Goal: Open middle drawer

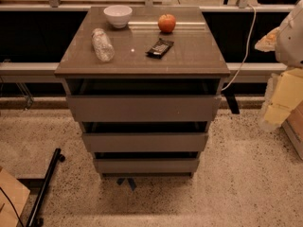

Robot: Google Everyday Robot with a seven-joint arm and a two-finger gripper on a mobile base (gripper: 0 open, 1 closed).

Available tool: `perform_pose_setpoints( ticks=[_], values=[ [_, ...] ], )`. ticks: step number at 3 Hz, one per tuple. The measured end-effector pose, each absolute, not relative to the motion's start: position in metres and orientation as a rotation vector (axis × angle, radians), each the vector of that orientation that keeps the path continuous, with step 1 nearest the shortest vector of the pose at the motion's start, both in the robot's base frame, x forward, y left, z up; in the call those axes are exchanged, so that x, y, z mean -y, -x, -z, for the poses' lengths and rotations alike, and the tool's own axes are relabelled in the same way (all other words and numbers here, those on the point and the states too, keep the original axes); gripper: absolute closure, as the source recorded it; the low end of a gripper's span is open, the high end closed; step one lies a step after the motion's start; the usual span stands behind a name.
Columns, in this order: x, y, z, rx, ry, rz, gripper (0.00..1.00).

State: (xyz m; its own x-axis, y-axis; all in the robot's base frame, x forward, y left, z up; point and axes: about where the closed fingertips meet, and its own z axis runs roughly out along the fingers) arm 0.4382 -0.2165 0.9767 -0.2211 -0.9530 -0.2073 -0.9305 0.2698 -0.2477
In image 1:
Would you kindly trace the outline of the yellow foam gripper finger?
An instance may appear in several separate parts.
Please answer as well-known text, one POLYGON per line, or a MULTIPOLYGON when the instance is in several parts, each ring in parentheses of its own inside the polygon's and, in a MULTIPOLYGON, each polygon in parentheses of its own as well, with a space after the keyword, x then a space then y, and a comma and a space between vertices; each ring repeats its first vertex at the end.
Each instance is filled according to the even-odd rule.
POLYGON ((303 101, 303 70, 291 68, 273 74, 267 82, 258 125, 264 131, 274 131, 303 101))

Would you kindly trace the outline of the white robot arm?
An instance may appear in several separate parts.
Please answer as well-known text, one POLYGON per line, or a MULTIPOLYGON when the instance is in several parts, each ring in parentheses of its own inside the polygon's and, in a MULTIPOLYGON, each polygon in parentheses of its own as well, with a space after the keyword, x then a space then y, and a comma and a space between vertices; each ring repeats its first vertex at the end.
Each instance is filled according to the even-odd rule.
POLYGON ((287 66, 283 73, 269 78, 259 115, 259 126, 264 131, 274 131, 303 101, 303 0, 255 48, 274 51, 276 60, 287 66))

